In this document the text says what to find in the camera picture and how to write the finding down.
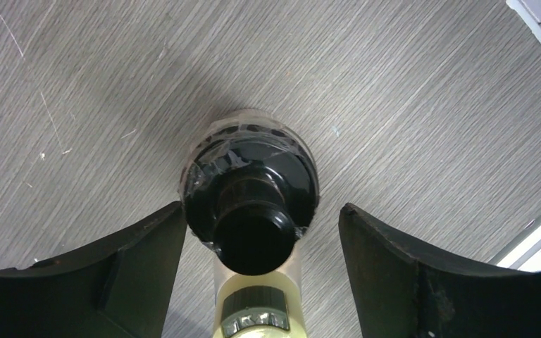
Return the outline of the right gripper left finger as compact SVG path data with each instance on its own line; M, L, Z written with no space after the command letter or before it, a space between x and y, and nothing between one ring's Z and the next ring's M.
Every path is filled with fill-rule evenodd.
M29 268L0 270L0 337L160 337L186 227L173 202Z

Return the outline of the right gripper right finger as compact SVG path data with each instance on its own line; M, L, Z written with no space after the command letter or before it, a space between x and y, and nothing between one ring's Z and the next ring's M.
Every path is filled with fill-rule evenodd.
M541 337L541 272L456 255L354 204L339 234L364 337Z

